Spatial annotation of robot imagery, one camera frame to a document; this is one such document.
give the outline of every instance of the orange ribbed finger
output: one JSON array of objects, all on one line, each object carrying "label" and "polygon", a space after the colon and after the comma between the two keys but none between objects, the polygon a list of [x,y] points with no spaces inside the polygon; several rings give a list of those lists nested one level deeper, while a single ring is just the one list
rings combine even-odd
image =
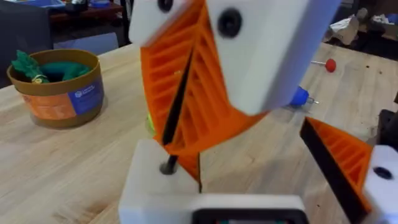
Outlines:
[{"label": "orange ribbed finger", "polygon": [[[141,48],[144,89],[158,142],[162,144],[169,110],[191,52],[177,128],[173,141],[165,147],[180,156],[197,156],[265,115],[246,116],[230,105],[206,4],[196,0],[150,47]],[[195,164],[185,162],[185,167],[194,170]]]},{"label": "orange ribbed finger", "polygon": [[350,221],[360,221],[371,211],[363,195],[363,185],[372,147],[313,118],[305,118],[300,135]]}]

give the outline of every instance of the black screw hole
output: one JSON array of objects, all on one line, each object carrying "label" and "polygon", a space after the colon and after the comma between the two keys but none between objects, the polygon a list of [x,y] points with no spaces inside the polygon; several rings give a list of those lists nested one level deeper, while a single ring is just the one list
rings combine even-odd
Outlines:
[{"label": "black screw hole", "polygon": [[234,38],[239,34],[242,26],[241,13],[234,8],[226,9],[218,18],[218,32],[222,37]]},{"label": "black screw hole", "polygon": [[174,0],[157,0],[157,6],[163,13],[168,13],[173,7]]},{"label": "black screw hole", "polygon": [[384,167],[375,167],[373,171],[381,178],[386,180],[392,180],[394,177],[392,176],[391,172]]}]

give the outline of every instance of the blue plastic part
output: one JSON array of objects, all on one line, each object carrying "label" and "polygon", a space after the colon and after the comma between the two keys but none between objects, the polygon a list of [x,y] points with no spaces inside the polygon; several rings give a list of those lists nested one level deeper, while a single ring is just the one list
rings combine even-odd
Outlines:
[{"label": "blue plastic part", "polygon": [[30,6],[37,6],[37,7],[65,7],[65,3],[61,0],[28,0],[28,1],[16,1],[19,4],[26,4]]},{"label": "blue plastic part", "polygon": [[290,102],[290,105],[303,106],[307,102],[308,97],[310,97],[308,91],[299,86],[294,94],[293,100]]}]

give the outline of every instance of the blue label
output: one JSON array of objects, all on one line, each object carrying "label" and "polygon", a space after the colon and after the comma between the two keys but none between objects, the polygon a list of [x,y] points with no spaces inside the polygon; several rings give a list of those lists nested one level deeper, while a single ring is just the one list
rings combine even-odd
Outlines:
[{"label": "blue label", "polygon": [[104,98],[102,79],[99,78],[79,90],[69,92],[68,96],[77,115],[86,113],[98,106]]}]

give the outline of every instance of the orange plastic ribs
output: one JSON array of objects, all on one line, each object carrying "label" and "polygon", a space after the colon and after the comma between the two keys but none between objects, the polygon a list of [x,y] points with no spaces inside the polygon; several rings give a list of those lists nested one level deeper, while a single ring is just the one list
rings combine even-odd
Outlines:
[{"label": "orange plastic ribs", "polygon": [[192,5],[150,46],[141,48],[142,75],[156,136],[161,136],[190,52],[190,73],[172,143],[165,148],[198,177],[198,153],[231,138],[265,114],[246,116],[226,95],[204,0]]},{"label": "orange plastic ribs", "polygon": [[[313,118],[305,118],[303,129],[308,128],[306,127],[306,123],[311,125],[317,136],[321,139],[328,153],[332,156],[337,166],[340,168],[340,171],[343,173],[345,179],[349,182],[352,189],[355,191],[356,195],[360,199],[365,210],[369,212],[371,210],[371,206],[362,192],[366,174],[369,169],[369,161],[372,153],[372,147],[369,144],[359,140],[358,138],[342,130],[334,128],[329,124],[322,123],[319,120]],[[318,165],[322,169],[322,166],[325,165],[322,163],[325,161],[321,160],[321,156],[319,156],[317,159],[317,152],[314,152],[319,151],[320,148],[311,149],[311,143],[309,141],[312,141],[312,139],[308,139],[307,141],[305,138],[303,139],[310,148],[313,156],[317,160]],[[330,167],[326,167],[326,169],[327,172],[331,172]]]}]

